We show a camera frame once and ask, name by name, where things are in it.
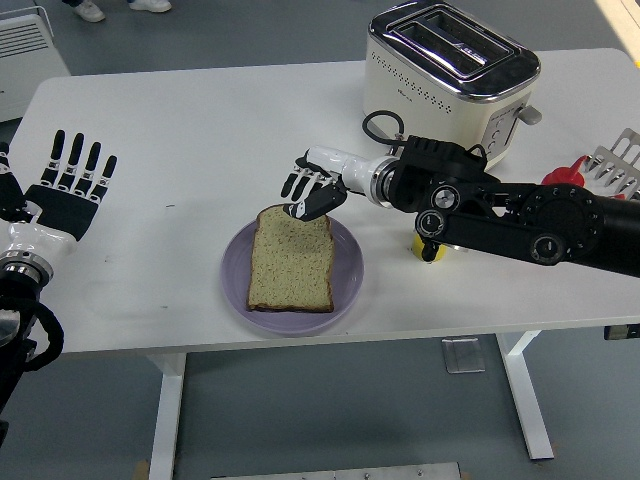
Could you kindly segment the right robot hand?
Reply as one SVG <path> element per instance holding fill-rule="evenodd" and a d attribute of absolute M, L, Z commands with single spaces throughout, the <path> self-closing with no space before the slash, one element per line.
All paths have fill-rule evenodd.
<path fill-rule="evenodd" d="M 341 206 L 349 193 L 364 195 L 380 205 L 377 179 L 385 159 L 368 160 L 335 148 L 314 146 L 298 158 L 287 177 L 281 197 L 283 211 L 309 222 Z"/>

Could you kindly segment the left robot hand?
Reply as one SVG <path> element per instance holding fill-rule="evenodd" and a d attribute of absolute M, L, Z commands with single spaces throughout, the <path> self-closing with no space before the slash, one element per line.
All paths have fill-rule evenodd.
<path fill-rule="evenodd" d="M 22 190 L 1 144 L 1 219 L 9 223 L 10 251 L 33 252 L 50 265 L 72 253 L 88 231 L 108 191 L 117 164 L 100 162 L 101 144 L 84 150 L 84 135 L 73 138 L 63 157 L 66 134 L 53 138 L 50 159 L 40 180 Z"/>

